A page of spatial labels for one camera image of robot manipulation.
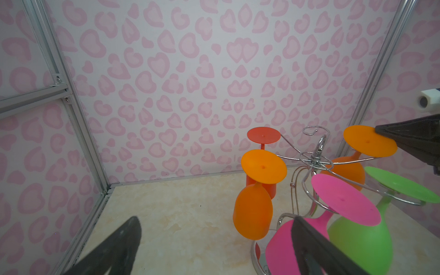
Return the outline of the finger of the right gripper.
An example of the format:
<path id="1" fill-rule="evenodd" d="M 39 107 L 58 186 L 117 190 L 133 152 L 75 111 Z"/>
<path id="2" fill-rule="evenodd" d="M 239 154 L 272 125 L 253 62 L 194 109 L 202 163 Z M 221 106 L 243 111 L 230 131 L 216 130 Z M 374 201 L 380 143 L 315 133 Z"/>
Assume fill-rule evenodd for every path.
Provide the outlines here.
<path id="1" fill-rule="evenodd" d="M 435 175 L 440 174 L 439 114 L 376 126 L 375 132 L 394 140 L 400 149 L 433 166 Z"/>

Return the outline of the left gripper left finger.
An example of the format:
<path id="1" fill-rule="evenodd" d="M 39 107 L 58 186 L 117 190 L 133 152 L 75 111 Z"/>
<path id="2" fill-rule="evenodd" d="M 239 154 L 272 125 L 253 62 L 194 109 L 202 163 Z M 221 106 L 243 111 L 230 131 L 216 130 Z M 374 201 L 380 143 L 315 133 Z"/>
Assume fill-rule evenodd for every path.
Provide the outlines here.
<path id="1" fill-rule="evenodd" d="M 67 275 L 129 275 L 142 238 L 138 217 L 117 228 L 86 257 L 71 267 Z"/>

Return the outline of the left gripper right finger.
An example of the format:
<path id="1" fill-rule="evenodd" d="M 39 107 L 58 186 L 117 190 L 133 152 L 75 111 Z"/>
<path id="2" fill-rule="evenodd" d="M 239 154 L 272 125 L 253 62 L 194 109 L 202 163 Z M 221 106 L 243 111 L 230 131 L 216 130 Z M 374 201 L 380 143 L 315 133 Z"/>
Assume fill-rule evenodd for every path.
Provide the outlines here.
<path id="1" fill-rule="evenodd" d="M 328 219 L 296 216 L 291 238 L 302 275 L 366 275 L 367 272 L 328 240 Z"/>

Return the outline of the green wine glass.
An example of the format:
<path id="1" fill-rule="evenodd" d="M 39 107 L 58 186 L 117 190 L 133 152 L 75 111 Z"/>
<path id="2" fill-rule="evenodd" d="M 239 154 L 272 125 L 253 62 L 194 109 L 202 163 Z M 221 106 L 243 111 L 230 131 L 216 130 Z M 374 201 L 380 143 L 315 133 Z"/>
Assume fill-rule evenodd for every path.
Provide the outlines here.
<path id="1" fill-rule="evenodd" d="M 369 166 L 364 170 L 388 190 L 376 205 L 381 223 L 364 226 L 340 217 L 328 228 L 328 235 L 337 248 L 369 274 L 385 275 L 393 260 L 393 244 L 385 221 L 390 202 L 393 199 L 404 201 L 398 197 L 402 194 L 416 200 L 406 201 L 407 204 L 423 206 L 425 203 L 438 204 L 440 197 L 426 187 L 386 170 Z"/>

